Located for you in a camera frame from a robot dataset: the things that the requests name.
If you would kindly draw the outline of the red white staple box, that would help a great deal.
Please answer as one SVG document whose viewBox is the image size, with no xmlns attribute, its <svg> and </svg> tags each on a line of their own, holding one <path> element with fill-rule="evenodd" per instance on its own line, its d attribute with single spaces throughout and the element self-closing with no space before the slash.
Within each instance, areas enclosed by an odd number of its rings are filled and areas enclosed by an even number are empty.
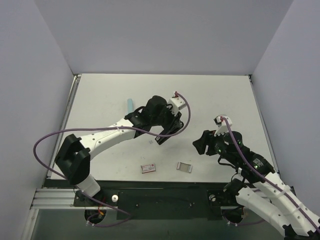
<svg viewBox="0 0 320 240">
<path fill-rule="evenodd" d="M 155 163 L 150 163 L 150 164 L 144 164 L 141 165 L 141 173 L 145 174 L 145 173 L 152 173 L 156 171 L 156 164 Z"/>
</svg>

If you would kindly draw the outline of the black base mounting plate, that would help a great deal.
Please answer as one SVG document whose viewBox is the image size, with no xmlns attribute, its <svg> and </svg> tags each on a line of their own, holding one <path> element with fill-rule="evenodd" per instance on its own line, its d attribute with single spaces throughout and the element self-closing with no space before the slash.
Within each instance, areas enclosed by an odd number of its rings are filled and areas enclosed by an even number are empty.
<svg viewBox="0 0 320 240">
<path fill-rule="evenodd" d="M 221 220 L 239 221 L 243 206 L 224 193 L 225 182 L 98 181 L 98 199 L 117 207 L 118 220 Z"/>
</svg>

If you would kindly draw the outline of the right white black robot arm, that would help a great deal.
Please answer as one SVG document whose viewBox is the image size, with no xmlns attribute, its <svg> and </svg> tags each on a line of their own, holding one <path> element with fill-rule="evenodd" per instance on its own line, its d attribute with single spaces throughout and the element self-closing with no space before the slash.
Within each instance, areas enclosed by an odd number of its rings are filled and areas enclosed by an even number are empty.
<svg viewBox="0 0 320 240">
<path fill-rule="evenodd" d="M 251 151 L 242 140 L 237 131 L 215 135 L 214 131 L 205 130 L 192 143 L 199 155 L 218 155 L 220 160 L 227 160 L 237 174 L 265 195 L 261 197 L 246 183 L 233 179 L 223 188 L 222 200 L 250 209 L 286 240 L 318 240 L 320 217 L 299 201 L 262 155 Z"/>
</svg>

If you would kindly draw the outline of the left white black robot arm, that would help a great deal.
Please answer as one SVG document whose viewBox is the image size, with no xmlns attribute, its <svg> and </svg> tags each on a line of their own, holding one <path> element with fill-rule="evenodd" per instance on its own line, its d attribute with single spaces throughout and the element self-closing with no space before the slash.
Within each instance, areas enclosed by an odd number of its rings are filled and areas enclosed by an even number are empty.
<svg viewBox="0 0 320 240">
<path fill-rule="evenodd" d="M 68 182 L 85 195 L 85 200 L 90 205 L 97 206 L 102 202 L 104 194 L 90 174 L 91 160 L 121 142 L 149 133 L 152 127 L 163 128 L 155 137 L 156 142 L 162 145 L 185 126 L 181 121 L 181 110 L 186 105 L 178 95 L 169 100 L 154 95 L 145 106 L 128 113 L 108 130 L 80 137 L 68 135 L 55 157 L 55 164 Z"/>
</svg>

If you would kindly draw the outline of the light blue white stapler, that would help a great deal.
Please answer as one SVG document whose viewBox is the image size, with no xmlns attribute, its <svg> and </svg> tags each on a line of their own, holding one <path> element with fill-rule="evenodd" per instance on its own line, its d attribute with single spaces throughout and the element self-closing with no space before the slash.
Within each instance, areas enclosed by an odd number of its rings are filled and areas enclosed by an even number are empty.
<svg viewBox="0 0 320 240">
<path fill-rule="evenodd" d="M 133 104 L 133 99 L 128 98 L 127 99 L 127 114 L 130 114 L 134 111 L 134 104 Z"/>
</svg>

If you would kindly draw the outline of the open staple box tray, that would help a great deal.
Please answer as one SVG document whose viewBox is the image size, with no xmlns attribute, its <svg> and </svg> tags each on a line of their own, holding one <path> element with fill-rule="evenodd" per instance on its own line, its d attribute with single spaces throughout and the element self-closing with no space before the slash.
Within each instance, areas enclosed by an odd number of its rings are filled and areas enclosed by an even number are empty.
<svg viewBox="0 0 320 240">
<path fill-rule="evenodd" d="M 183 163 L 183 162 L 178 162 L 176 169 L 178 171 L 184 172 L 184 173 L 191 173 L 193 166 L 191 164 Z"/>
</svg>

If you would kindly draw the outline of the aluminium frame rail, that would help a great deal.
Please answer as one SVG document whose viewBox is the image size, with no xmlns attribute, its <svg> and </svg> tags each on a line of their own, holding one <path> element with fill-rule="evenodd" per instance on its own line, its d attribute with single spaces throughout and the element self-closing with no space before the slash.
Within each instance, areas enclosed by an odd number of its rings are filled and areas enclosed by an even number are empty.
<svg viewBox="0 0 320 240">
<path fill-rule="evenodd" d="M 66 210 L 74 207 L 76 191 L 63 188 L 36 189 L 31 210 Z"/>
</svg>

